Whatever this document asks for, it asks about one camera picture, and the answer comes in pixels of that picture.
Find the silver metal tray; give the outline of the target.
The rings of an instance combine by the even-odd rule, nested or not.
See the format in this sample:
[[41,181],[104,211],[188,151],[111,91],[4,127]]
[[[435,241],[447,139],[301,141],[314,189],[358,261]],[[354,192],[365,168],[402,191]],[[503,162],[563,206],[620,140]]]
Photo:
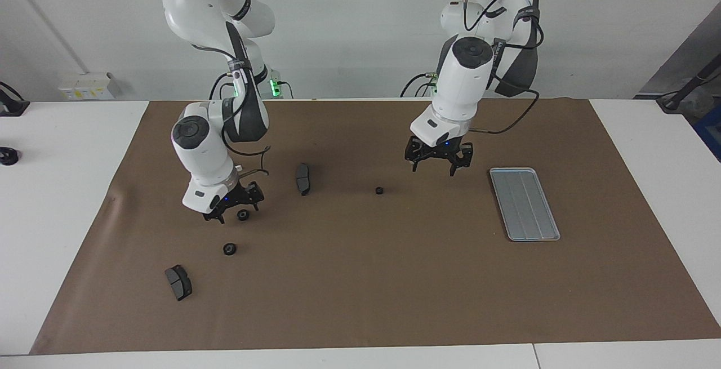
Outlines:
[[489,175],[511,241],[560,239],[548,200],[533,168],[492,168]]

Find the brown paper table mat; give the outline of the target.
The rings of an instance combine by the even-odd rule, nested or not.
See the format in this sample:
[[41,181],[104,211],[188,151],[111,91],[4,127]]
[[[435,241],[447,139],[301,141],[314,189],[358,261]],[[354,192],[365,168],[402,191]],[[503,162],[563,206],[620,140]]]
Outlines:
[[[148,105],[32,354],[721,338],[586,100],[467,135],[475,155],[454,177],[403,158],[423,102],[270,102],[251,146],[271,146],[254,176],[265,200],[224,224],[182,205],[183,107]],[[536,171],[558,241],[508,238],[492,168]],[[182,301],[175,265],[193,287]]]

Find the black table clamp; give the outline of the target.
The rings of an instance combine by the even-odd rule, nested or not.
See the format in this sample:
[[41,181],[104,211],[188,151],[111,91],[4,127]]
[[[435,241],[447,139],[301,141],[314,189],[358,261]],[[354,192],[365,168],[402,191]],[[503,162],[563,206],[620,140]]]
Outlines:
[[13,87],[0,81],[0,117],[20,117],[29,104]]

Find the black stand leg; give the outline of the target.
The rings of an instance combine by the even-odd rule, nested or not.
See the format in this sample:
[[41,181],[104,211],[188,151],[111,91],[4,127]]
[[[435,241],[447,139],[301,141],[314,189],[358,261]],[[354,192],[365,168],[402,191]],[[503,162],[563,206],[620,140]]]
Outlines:
[[713,72],[721,68],[721,52],[706,64],[690,81],[688,81],[679,90],[674,90],[668,94],[662,94],[656,99],[656,104],[665,113],[677,113],[680,103],[703,84],[706,84],[713,78]]

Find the blue crate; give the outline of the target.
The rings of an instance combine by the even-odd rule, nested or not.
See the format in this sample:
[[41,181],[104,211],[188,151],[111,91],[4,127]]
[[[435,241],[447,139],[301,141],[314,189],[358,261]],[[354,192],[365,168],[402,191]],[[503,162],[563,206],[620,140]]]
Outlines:
[[694,123],[692,128],[716,159],[721,162],[721,104]]

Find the white wall socket box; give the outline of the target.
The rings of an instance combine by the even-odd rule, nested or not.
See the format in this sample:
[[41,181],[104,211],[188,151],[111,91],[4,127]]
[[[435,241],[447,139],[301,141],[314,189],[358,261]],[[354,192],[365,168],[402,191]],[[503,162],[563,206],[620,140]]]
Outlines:
[[115,100],[121,90],[110,72],[64,73],[57,87],[67,100]]

